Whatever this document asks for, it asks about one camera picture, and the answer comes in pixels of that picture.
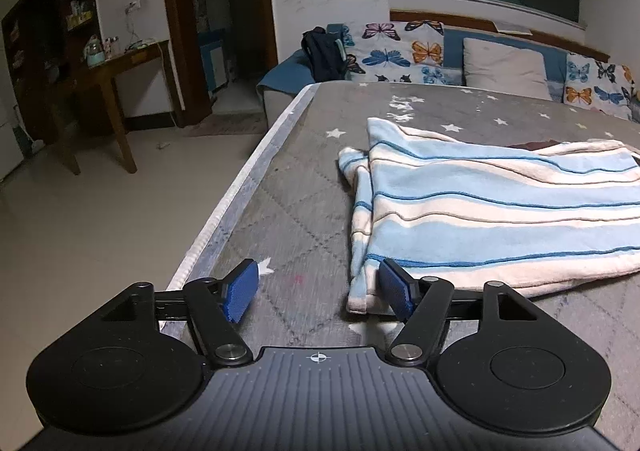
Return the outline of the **dark backpack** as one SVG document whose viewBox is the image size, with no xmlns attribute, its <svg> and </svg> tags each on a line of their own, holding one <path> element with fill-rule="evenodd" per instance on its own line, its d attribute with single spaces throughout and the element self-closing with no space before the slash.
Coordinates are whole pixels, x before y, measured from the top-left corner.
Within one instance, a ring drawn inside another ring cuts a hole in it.
<svg viewBox="0 0 640 451">
<path fill-rule="evenodd" d="M 340 26 L 316 26 L 303 34 L 300 44 L 317 83 L 344 80 L 347 56 Z"/>
</svg>

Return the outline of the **left butterfly cushion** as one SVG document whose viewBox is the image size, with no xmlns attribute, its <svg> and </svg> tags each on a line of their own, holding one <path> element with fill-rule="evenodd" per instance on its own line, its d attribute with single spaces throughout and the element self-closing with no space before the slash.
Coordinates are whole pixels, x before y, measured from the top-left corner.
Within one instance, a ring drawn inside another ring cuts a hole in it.
<svg viewBox="0 0 640 451">
<path fill-rule="evenodd" d="M 332 23 L 346 55 L 347 81 L 461 85 L 460 68 L 449 67 L 445 29 L 438 21 Z"/>
</svg>

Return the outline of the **wooden side table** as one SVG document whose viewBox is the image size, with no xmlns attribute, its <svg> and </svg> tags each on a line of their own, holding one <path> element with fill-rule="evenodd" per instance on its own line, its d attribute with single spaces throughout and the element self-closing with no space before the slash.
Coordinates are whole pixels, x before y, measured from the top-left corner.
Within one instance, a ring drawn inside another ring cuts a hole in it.
<svg viewBox="0 0 640 451">
<path fill-rule="evenodd" d="M 85 68 L 72 76 L 68 81 L 55 85 L 47 90 L 43 102 L 52 115 L 53 122 L 58 132 L 58 141 L 55 144 L 56 154 L 63 165 L 74 175 L 79 175 L 81 169 L 77 162 L 75 152 L 72 149 L 70 134 L 66 130 L 65 121 L 62 118 L 61 106 L 65 99 L 74 93 L 83 93 L 91 89 L 99 89 L 108 119 L 114 130 L 115 139 L 122 155 L 122 166 L 129 174 L 134 174 L 138 167 L 134 162 L 130 145 L 127 140 L 127 130 L 122 122 L 122 107 L 117 95 L 115 78 L 134 70 L 156 59 L 162 63 L 162 73 L 168 91 L 171 110 L 179 126 L 183 125 L 182 107 L 174 74 L 174 67 L 170 59 L 169 41 L 154 42 L 143 48 L 131 49 L 124 54 L 97 64 L 91 68 Z"/>
</svg>

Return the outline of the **grey pillow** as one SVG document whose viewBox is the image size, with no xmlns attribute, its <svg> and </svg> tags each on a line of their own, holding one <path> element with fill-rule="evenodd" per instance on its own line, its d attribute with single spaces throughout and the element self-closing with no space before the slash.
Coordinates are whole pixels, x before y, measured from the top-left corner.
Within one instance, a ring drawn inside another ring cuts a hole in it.
<svg viewBox="0 0 640 451">
<path fill-rule="evenodd" d="M 544 56 L 530 49 L 465 37 L 466 86 L 551 101 Z"/>
</svg>

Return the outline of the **right butterfly cushion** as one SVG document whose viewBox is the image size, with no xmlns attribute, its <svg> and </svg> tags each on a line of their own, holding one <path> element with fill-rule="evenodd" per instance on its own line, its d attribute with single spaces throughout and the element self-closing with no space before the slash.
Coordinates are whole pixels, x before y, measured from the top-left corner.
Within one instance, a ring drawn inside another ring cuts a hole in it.
<svg viewBox="0 0 640 451">
<path fill-rule="evenodd" d="M 578 54 L 566 56 L 564 104 L 629 121 L 635 94 L 634 75 L 623 64 Z"/>
</svg>

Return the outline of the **teal kettle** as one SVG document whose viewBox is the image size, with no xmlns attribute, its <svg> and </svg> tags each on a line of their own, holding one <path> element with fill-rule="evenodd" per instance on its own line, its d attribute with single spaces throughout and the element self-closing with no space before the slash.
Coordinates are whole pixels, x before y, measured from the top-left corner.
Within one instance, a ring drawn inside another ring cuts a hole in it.
<svg viewBox="0 0 640 451">
<path fill-rule="evenodd" d="M 84 56 L 88 67 L 95 67 L 105 61 L 105 52 L 99 37 L 93 35 L 84 48 Z"/>
</svg>

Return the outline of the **butterfly cushion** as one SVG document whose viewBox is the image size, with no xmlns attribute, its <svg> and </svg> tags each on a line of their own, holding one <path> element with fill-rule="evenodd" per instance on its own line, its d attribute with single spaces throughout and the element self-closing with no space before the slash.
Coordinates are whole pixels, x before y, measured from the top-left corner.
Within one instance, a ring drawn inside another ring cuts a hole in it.
<svg viewBox="0 0 640 451">
<path fill-rule="evenodd" d="M 629 121 L 635 94 L 634 75 L 623 64 L 578 54 L 566 56 L 564 104 Z"/>
<path fill-rule="evenodd" d="M 445 29 L 438 21 L 332 23 L 346 55 L 347 81 L 461 85 L 460 68 L 449 67 Z"/>
</svg>

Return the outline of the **book on window ledge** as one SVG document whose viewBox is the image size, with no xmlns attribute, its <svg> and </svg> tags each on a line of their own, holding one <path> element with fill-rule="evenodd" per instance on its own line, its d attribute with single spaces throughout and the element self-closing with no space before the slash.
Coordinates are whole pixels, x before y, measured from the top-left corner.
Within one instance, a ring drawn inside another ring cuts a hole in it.
<svg viewBox="0 0 640 451">
<path fill-rule="evenodd" d="M 526 26 L 513 24 L 509 22 L 497 21 L 492 22 L 496 31 L 500 34 L 516 35 L 516 36 L 532 36 L 533 31 Z"/>
</svg>

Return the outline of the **blue striped shirt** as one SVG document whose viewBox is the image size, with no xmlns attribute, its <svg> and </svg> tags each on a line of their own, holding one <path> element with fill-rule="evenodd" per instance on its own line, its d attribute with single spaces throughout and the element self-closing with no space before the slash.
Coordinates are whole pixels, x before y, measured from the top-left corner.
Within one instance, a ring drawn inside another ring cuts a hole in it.
<svg viewBox="0 0 640 451">
<path fill-rule="evenodd" d="M 352 186 L 353 313 L 383 313 L 384 259 L 478 291 L 501 281 L 525 296 L 639 269 L 639 166 L 623 142 L 527 150 L 470 144 L 383 119 L 338 167 Z"/>
</svg>

